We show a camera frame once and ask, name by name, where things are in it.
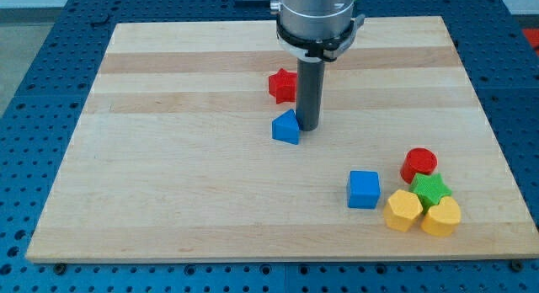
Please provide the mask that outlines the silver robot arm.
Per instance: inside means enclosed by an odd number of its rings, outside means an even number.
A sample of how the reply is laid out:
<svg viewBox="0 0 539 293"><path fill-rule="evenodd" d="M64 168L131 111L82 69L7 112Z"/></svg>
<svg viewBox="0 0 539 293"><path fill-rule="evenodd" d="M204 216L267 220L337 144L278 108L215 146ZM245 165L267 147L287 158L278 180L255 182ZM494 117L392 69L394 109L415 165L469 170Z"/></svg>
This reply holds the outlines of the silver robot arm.
<svg viewBox="0 0 539 293"><path fill-rule="evenodd" d="M281 47L297 59L296 119L301 131L317 129L325 65L355 42L366 16L358 0L274 0L276 33Z"/></svg>

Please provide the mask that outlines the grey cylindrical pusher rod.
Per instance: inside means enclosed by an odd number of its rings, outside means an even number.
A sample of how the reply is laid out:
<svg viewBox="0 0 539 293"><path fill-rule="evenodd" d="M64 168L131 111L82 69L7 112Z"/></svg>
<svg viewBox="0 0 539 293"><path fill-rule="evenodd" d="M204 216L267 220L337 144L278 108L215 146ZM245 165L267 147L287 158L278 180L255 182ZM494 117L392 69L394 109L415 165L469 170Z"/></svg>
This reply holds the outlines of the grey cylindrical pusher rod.
<svg viewBox="0 0 539 293"><path fill-rule="evenodd" d="M318 127L325 64L323 61L297 61L296 119L301 131Z"/></svg>

